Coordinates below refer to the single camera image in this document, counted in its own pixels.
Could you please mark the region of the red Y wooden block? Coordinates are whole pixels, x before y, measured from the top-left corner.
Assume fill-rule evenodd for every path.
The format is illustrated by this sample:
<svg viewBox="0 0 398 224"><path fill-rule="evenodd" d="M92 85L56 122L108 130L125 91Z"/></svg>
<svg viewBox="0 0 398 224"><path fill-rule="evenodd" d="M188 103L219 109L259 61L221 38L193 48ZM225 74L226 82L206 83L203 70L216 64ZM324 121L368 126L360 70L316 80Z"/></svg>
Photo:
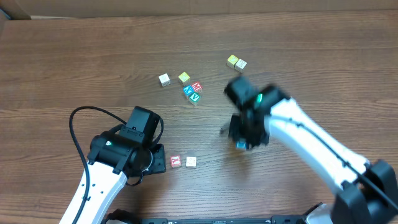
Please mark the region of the red Y wooden block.
<svg viewBox="0 0 398 224"><path fill-rule="evenodd" d="M180 155L170 157L170 165L172 168L180 167L182 165L182 160Z"/></svg>

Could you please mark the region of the blue D wooden block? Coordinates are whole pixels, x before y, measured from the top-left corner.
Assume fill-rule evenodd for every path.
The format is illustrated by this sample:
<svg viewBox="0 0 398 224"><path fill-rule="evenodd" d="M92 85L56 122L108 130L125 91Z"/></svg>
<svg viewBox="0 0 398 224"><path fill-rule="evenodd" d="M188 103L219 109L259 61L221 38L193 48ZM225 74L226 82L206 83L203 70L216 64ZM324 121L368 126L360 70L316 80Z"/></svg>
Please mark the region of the blue D wooden block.
<svg viewBox="0 0 398 224"><path fill-rule="evenodd" d="M236 148L237 149L242 149L242 150L247 150L248 149L248 145L247 145L246 141L237 141L236 142Z"/></svg>

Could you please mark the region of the plain cream wooden block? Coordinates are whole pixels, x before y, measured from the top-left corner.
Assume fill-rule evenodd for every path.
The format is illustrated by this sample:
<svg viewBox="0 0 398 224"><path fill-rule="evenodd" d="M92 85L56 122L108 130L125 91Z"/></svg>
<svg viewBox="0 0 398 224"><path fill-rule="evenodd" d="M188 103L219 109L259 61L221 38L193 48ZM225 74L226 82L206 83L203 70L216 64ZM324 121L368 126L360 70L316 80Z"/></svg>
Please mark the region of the plain cream wooden block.
<svg viewBox="0 0 398 224"><path fill-rule="evenodd" d="M186 167L187 168L196 168L197 167L197 158L196 157L186 157Z"/></svg>

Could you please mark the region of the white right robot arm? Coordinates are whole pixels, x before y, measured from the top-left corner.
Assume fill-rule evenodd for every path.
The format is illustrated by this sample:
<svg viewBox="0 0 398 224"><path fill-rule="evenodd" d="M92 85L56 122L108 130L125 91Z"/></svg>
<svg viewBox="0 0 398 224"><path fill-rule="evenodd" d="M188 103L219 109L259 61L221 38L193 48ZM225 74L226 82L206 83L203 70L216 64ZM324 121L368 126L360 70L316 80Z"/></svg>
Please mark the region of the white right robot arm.
<svg viewBox="0 0 398 224"><path fill-rule="evenodd" d="M304 223L388 223L397 216L397 180L388 163L372 164L342 145L275 86L257 91L250 84L229 84L224 93L239 110L229 126L237 147L250 150L276 138L335 196L332 206L320 204L308 212Z"/></svg>

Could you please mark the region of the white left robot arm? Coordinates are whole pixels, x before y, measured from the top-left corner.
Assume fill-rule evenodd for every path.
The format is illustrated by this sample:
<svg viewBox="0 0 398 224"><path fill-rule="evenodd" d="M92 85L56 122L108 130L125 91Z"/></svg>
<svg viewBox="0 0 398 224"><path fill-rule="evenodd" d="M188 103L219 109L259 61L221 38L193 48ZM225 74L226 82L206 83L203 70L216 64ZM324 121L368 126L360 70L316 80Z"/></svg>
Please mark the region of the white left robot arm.
<svg viewBox="0 0 398 224"><path fill-rule="evenodd" d="M95 136L90 144L87 170L60 223L101 223L109 206L128 179L140 184L145 175L166 171L163 144L142 144L111 131Z"/></svg>

